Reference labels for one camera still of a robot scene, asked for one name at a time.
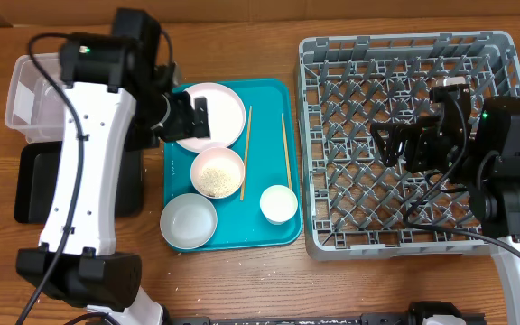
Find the pink bowl with rice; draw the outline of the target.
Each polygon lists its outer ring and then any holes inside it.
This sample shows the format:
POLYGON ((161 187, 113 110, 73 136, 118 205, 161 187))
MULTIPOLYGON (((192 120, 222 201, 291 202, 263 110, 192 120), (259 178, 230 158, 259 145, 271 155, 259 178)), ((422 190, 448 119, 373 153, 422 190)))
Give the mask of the pink bowl with rice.
POLYGON ((192 186, 210 199, 224 199, 236 193, 245 174, 246 167, 240 155, 223 147, 199 153, 190 167, 192 186))

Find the white paper cup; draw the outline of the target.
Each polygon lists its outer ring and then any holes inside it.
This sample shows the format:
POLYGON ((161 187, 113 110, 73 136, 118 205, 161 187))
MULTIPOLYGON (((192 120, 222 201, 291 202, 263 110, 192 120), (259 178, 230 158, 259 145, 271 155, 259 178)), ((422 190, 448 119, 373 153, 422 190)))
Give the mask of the white paper cup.
POLYGON ((282 225, 292 219, 298 206, 294 192, 283 185, 267 188, 260 197, 260 209, 265 218, 274 225, 282 225))

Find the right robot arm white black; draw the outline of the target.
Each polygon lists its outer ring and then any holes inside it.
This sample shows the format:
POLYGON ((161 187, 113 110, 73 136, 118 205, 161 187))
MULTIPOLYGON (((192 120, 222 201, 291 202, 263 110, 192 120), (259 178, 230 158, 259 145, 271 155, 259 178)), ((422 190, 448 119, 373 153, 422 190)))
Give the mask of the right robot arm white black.
POLYGON ((381 162, 440 178, 404 214, 409 228, 440 232, 433 224, 414 223, 409 217, 433 192, 448 181, 469 194, 469 209, 481 225, 478 232, 449 227, 447 233, 472 237, 489 245, 502 283, 507 321, 520 324, 520 97, 495 96, 484 100, 477 132, 469 116, 471 89, 455 80, 429 92, 440 106, 432 116, 412 124, 374 123, 370 126, 381 162))

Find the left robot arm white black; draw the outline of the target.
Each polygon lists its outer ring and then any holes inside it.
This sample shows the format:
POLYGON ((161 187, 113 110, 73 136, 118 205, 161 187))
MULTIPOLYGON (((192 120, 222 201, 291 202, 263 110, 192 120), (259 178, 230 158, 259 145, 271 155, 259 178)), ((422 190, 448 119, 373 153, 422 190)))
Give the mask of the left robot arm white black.
POLYGON ((139 255, 116 248, 116 190, 125 150, 210 135, 207 101, 178 90, 178 65, 157 63, 167 32, 146 11, 120 8, 109 34, 62 35, 64 104, 56 186, 35 248, 16 272, 36 295, 108 324, 166 324, 167 309, 141 285, 139 255))

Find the grey dishwasher rack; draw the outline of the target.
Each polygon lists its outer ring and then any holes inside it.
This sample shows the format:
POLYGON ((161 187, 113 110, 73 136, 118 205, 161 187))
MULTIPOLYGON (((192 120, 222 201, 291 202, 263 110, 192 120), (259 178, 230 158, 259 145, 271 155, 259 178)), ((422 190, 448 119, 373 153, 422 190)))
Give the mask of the grey dishwasher rack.
POLYGON ((311 37, 296 83, 308 254, 520 247, 520 62, 506 32, 311 37))

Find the clear plastic waste bin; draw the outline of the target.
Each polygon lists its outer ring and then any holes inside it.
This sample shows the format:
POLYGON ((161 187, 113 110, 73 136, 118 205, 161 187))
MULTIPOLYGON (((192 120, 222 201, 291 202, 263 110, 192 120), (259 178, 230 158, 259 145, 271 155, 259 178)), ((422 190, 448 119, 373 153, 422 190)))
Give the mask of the clear plastic waste bin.
POLYGON ((5 124, 22 133, 28 143, 58 142, 63 138, 64 102, 28 55, 15 62, 5 124))

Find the black waste tray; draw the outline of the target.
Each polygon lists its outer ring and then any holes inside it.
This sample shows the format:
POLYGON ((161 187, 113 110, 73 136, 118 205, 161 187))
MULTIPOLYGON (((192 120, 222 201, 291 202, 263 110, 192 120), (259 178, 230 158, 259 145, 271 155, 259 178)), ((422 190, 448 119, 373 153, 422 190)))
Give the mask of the black waste tray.
MULTIPOLYGON (((14 219, 22 224, 46 222, 56 187, 60 142, 33 143, 24 147, 14 204, 14 219)), ((132 217, 144 205, 143 154, 125 152, 118 176, 115 216, 132 217)))

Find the large white plate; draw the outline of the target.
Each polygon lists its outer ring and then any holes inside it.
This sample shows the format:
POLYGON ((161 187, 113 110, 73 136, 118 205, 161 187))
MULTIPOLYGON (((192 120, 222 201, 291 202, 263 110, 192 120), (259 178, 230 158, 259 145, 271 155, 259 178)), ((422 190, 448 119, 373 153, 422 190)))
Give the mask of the large white plate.
POLYGON ((178 141, 182 148, 200 153, 212 147, 229 147, 242 134, 246 111, 242 99, 227 86, 199 83, 185 88, 191 103, 195 98, 207 99, 210 138, 188 138, 178 141))

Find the left wooden chopstick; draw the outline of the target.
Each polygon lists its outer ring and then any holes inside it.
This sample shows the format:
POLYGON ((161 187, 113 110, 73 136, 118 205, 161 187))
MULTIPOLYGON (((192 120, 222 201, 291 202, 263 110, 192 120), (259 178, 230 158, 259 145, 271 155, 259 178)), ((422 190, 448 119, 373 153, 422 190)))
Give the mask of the left wooden chopstick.
POLYGON ((246 125, 246 146, 245 146, 245 156, 244 156, 244 178, 240 188, 240 201, 244 201, 245 190, 246 190, 246 174, 247 174, 247 162, 249 156, 249 143, 251 136, 251 125, 252 125, 252 115, 253 115, 253 106, 250 106, 248 110, 248 121, 246 125))

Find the wooden chopstick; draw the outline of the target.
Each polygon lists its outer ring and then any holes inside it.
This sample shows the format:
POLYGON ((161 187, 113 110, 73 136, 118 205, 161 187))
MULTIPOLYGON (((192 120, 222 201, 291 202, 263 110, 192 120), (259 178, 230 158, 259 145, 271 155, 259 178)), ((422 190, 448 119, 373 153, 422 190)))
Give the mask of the wooden chopstick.
POLYGON ((250 106, 248 110, 248 121, 246 125, 246 146, 245 146, 245 156, 244 156, 244 178, 240 188, 240 201, 244 201, 245 190, 246 190, 246 174, 247 174, 247 162, 249 156, 249 143, 251 136, 251 125, 252 125, 252 115, 253 115, 253 106, 250 106))
POLYGON ((283 113, 281 113, 281 125, 282 125, 282 132, 283 132, 283 149, 284 149, 284 159, 285 159, 285 165, 286 165, 287 184, 288 184, 289 190, 293 190, 292 172, 291 172, 291 165, 290 165, 290 158, 289 158, 286 125, 285 125, 283 113))

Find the teal serving tray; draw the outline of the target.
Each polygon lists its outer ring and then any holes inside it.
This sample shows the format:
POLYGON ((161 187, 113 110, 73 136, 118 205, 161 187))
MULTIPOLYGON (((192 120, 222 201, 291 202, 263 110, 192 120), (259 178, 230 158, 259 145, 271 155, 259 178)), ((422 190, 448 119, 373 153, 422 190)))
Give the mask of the teal serving tray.
MULTIPOLYGON (((246 121, 242 134, 232 145, 223 147, 238 153, 243 161, 248 110, 253 106, 244 201, 240 201, 240 189, 224 199, 206 197, 213 204, 218 215, 218 224, 213 237, 205 245, 195 249, 180 250, 173 246, 172 248, 180 252, 190 252, 290 244, 302 231, 302 209, 288 88, 278 79, 234 80, 219 82, 219 84, 234 90, 245 106, 246 121), (263 215, 260 209, 260 197, 273 185, 288 187, 281 125, 282 113, 286 125, 292 191, 297 197, 299 206, 292 219, 282 225, 274 225, 263 215)), ((182 194, 199 194, 190 180, 190 167, 198 154, 182 148, 178 142, 165 144, 163 149, 164 206, 182 194)))

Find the right wooden chopstick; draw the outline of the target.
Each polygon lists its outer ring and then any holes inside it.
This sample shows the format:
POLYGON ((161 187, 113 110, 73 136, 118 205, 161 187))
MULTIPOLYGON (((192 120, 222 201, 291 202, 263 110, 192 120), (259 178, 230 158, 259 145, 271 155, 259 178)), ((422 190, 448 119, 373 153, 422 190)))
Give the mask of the right wooden chopstick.
POLYGON ((282 125, 282 132, 283 132, 283 149, 284 149, 284 159, 285 159, 285 165, 286 165, 287 184, 288 184, 289 190, 293 190, 292 172, 291 172, 291 165, 290 165, 290 158, 289 158, 286 125, 285 125, 283 113, 281 113, 281 125, 282 125))

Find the grey shallow bowl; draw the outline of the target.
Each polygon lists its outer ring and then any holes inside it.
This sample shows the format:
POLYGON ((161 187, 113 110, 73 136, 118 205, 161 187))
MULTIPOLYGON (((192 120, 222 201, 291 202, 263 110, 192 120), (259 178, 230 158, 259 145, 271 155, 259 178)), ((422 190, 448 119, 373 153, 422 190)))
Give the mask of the grey shallow bowl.
POLYGON ((170 246, 191 250, 205 245, 213 237, 217 224, 213 204, 204 196, 186 193, 164 206, 160 230, 170 246))

